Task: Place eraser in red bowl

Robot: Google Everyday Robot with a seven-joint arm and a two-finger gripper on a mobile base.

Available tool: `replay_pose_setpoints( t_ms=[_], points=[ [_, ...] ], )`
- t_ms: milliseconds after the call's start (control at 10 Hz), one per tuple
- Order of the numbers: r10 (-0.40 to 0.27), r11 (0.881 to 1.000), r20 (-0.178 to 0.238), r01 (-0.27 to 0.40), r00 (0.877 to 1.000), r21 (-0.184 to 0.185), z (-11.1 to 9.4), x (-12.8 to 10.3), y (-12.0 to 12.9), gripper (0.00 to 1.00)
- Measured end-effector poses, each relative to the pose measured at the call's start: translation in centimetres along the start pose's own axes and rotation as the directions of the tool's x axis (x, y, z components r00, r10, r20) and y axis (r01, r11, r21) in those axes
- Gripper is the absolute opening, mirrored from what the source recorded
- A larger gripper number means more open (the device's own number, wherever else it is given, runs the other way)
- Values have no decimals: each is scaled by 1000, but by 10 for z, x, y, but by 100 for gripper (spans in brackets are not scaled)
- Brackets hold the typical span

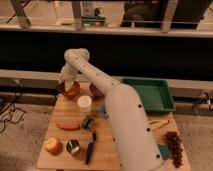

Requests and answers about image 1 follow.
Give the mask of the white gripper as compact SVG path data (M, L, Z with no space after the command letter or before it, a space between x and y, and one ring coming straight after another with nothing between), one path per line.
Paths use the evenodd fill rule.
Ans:
M72 88L76 77L77 70L70 65L64 65L59 74L58 82L60 85L64 85L64 91L67 92Z

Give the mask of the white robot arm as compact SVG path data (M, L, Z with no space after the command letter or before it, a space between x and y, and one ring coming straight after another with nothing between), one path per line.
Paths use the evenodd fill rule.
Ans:
M60 82L71 81L81 72L105 95L105 109L118 154L121 171L166 171L144 105L130 85L91 65L85 48L64 53Z

